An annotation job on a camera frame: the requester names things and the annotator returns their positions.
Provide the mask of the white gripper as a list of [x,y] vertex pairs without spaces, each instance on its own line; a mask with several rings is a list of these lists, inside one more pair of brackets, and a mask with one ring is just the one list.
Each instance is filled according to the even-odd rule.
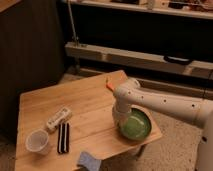
[[127,119],[131,116],[132,109],[129,108],[127,111],[120,111],[116,106],[112,108],[112,117],[114,121],[114,125],[117,127],[123,126]]

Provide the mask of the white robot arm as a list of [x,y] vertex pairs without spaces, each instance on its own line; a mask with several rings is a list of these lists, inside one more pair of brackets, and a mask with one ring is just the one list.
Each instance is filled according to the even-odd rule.
[[132,106],[138,105],[202,129],[195,170],[213,171],[213,100],[143,91],[134,78],[117,86],[113,95],[112,116],[116,125],[121,126],[131,115]]

